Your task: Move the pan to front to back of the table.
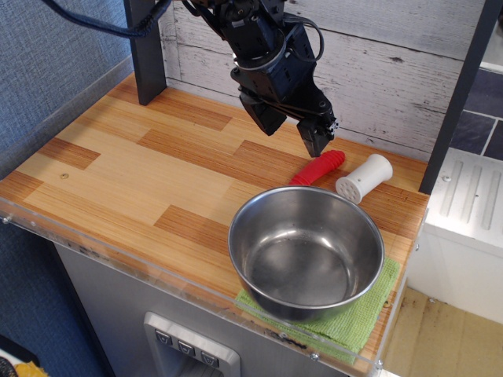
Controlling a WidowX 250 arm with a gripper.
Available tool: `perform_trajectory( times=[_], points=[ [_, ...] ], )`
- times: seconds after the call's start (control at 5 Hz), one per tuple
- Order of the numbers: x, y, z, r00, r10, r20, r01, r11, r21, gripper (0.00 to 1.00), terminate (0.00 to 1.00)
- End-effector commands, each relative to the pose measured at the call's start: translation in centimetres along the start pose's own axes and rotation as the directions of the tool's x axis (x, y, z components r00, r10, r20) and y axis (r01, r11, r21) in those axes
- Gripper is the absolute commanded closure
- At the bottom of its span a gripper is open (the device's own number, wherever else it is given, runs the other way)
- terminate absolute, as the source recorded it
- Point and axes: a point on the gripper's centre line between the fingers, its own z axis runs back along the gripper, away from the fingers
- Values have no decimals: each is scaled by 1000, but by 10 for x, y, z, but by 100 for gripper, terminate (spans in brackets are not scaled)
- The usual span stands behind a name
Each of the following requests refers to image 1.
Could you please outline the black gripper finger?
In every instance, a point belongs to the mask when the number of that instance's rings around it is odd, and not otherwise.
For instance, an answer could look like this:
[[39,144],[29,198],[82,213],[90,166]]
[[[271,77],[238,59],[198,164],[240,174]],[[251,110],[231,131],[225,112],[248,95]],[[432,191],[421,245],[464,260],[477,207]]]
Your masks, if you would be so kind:
[[267,136],[273,135],[285,122],[286,116],[248,93],[240,93],[240,102],[259,129]]
[[335,123],[319,118],[305,118],[298,122],[297,129],[311,157],[319,157],[335,137]]

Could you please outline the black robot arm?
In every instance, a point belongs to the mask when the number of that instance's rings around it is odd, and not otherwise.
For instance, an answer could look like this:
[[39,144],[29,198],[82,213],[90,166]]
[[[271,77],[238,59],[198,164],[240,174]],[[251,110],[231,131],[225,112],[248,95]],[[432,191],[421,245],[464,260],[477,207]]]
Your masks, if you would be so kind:
[[332,105],[314,82],[325,51],[313,49],[306,31],[312,20],[285,12],[283,1],[186,1],[184,6],[233,51],[231,78],[240,102],[259,129],[270,136],[287,118],[312,157],[319,157],[338,127]]

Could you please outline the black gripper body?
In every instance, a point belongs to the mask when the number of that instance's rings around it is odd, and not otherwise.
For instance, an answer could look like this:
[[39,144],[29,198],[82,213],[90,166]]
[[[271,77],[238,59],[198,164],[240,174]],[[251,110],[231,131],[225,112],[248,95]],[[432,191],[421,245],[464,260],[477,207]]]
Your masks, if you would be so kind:
[[244,91],[286,118],[298,122],[319,118],[334,122],[332,105],[314,83],[314,55],[303,23],[287,24],[276,33],[274,50],[253,59],[235,57],[231,78]]

